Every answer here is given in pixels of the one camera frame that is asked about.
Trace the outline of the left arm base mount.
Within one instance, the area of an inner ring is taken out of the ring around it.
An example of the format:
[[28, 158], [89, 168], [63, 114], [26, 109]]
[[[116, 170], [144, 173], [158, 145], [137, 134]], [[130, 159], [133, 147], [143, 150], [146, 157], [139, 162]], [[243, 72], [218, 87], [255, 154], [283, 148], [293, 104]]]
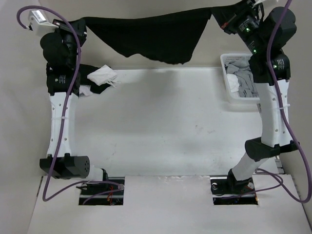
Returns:
[[77, 186], [80, 190], [78, 204], [80, 206], [121, 206], [124, 202], [124, 190], [118, 184], [125, 185], [125, 177], [109, 177], [103, 173], [104, 181], [111, 183], [84, 183]]

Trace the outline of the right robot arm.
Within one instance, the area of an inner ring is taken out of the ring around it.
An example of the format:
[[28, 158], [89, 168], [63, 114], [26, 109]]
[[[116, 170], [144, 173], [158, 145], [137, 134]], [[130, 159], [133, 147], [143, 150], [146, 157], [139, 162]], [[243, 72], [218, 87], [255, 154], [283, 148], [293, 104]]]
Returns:
[[291, 77], [282, 48], [297, 31], [296, 17], [290, 9], [276, 7], [264, 19], [259, 17], [263, 11], [254, 0], [211, 9], [220, 28], [238, 34], [252, 53], [249, 65], [261, 107], [262, 135], [245, 142], [244, 156], [228, 173], [226, 187], [232, 193], [239, 192], [267, 159], [297, 150], [281, 115], [288, 115]]

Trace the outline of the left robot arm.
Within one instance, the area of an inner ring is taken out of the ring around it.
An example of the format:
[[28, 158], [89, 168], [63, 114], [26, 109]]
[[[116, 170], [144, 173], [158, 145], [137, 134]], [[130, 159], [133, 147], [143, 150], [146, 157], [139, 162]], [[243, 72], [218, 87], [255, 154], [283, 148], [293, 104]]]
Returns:
[[51, 102], [51, 136], [47, 156], [39, 166], [53, 178], [93, 180], [98, 194], [109, 190], [104, 169], [91, 164], [89, 157], [79, 156], [75, 145], [75, 111], [79, 97], [80, 73], [76, 72], [78, 46], [86, 41], [83, 19], [69, 24], [53, 20], [55, 30], [40, 40], [47, 61], [47, 89]]

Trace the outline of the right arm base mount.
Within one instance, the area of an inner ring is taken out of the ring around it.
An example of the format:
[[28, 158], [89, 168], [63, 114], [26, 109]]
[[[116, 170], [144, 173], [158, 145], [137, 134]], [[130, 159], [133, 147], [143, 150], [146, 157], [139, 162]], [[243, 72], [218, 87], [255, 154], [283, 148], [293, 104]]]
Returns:
[[211, 177], [210, 182], [214, 205], [258, 205], [251, 177], [237, 181], [229, 171], [227, 176]]

